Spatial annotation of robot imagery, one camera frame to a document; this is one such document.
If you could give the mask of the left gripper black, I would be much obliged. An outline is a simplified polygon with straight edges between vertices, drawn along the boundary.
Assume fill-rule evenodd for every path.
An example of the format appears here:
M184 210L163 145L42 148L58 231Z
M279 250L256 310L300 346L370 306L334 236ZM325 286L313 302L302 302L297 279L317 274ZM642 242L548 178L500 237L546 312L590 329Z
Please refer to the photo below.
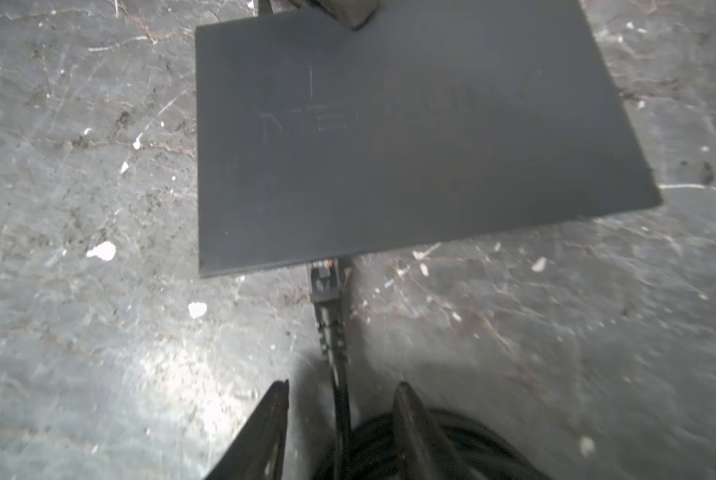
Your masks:
M287 8L317 8L350 30L361 29L380 7L379 0L253 0L252 10L258 15L271 15L275 5Z

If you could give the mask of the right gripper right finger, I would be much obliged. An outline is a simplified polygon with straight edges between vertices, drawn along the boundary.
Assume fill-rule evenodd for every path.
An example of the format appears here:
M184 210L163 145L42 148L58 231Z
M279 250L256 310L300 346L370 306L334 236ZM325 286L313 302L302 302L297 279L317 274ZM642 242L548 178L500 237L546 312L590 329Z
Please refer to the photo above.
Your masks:
M469 466L435 422L413 387L398 385L392 432L400 479L471 479Z

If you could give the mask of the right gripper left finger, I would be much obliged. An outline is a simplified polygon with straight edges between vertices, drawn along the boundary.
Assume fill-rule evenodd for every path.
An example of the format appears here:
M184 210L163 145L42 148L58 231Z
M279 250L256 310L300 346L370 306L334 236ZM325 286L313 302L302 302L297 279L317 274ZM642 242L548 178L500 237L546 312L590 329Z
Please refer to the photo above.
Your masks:
M271 384L206 480L280 480L285 461L289 381Z

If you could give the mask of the dark grey network switch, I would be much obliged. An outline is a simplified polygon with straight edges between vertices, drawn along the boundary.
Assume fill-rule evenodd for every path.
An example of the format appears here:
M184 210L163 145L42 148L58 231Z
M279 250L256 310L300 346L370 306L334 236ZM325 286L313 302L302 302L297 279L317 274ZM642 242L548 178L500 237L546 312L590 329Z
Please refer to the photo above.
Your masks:
M195 33L204 277L656 207L576 1L386 1Z

